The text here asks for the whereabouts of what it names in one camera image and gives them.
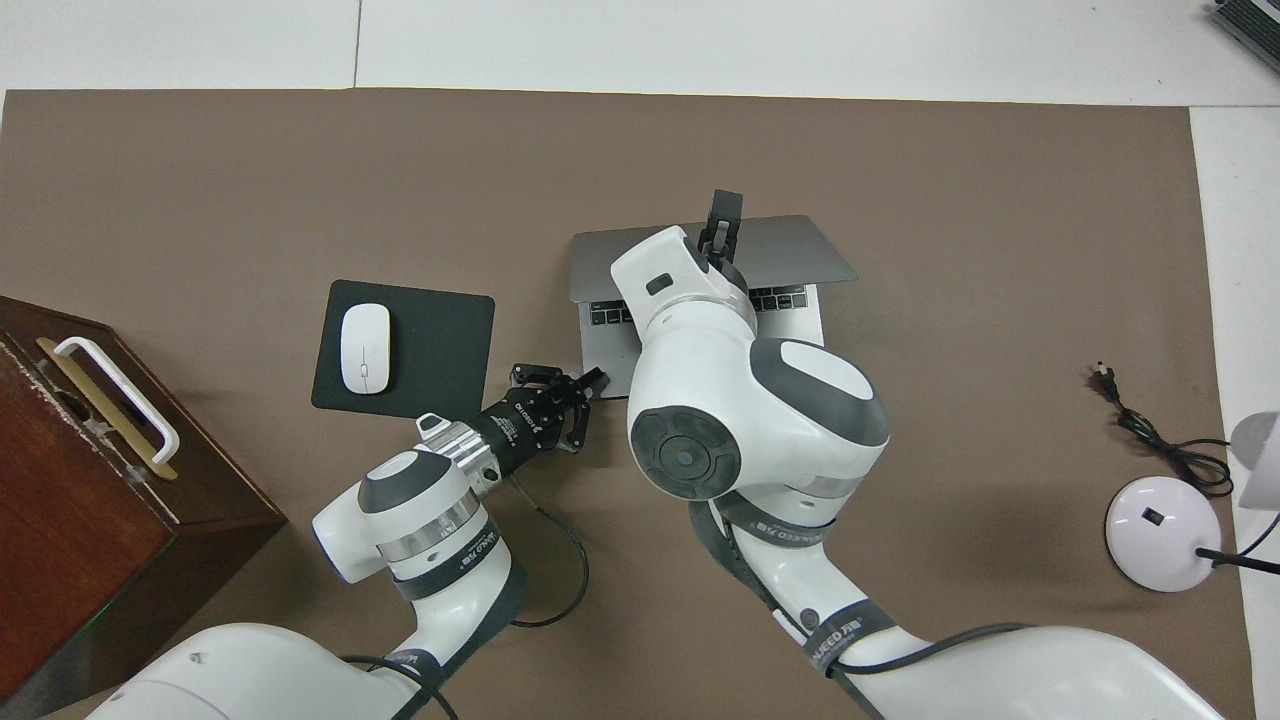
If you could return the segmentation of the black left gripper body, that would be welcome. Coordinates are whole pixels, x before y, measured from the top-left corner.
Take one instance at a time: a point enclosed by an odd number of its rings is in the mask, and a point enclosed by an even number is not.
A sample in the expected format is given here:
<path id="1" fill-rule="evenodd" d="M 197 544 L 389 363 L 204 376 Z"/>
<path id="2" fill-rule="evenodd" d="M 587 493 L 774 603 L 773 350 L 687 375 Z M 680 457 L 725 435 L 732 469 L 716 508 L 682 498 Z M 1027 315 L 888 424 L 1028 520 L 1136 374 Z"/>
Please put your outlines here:
<path id="1" fill-rule="evenodd" d="M 535 454 L 553 445 L 556 409 L 541 389 L 509 389 L 503 398 L 470 419 L 497 461 L 500 477 L 509 477 Z"/>

